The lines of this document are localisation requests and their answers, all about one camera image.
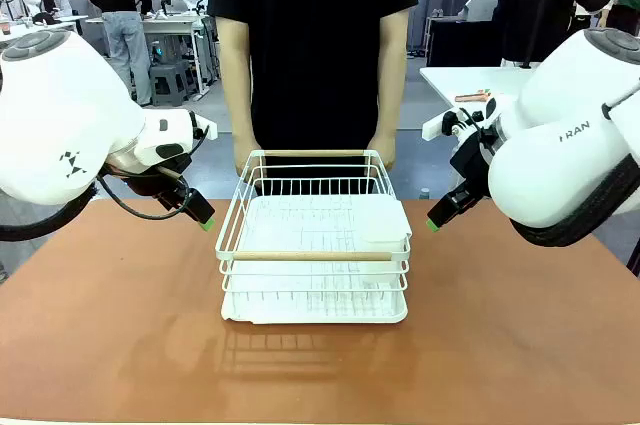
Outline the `person's left hand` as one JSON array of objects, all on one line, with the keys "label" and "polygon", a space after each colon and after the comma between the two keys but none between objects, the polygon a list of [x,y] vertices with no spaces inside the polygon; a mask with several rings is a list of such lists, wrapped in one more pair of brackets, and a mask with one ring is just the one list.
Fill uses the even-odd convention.
[{"label": "person's left hand", "polygon": [[376,132],[368,145],[369,150],[378,153],[386,171],[390,171],[396,161],[396,131]]}]

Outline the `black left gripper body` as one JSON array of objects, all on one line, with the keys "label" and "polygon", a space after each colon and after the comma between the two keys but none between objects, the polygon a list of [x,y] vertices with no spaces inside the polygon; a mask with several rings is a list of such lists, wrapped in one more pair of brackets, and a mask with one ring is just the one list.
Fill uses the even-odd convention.
[{"label": "black left gripper body", "polygon": [[142,174],[125,178],[124,182],[137,195],[159,198],[182,188],[180,178],[191,163],[189,154],[178,155],[154,165]]}]

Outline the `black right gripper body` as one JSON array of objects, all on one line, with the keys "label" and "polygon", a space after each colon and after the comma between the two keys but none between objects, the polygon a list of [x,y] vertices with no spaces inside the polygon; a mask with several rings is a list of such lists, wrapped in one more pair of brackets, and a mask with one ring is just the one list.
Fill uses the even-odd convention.
[{"label": "black right gripper body", "polygon": [[450,165],[457,173],[456,188],[462,186],[473,196],[490,195],[489,163],[482,155],[484,151],[478,132],[472,133],[464,142],[459,143],[450,159]]}]

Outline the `person's right hand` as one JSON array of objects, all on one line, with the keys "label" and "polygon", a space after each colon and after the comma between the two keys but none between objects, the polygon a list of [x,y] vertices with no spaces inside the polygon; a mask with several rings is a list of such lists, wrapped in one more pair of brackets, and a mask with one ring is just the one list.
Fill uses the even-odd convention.
[{"label": "person's right hand", "polygon": [[251,153],[261,150],[261,146],[252,132],[234,133],[232,141],[235,169],[238,176],[241,176],[247,162],[252,161]]}]

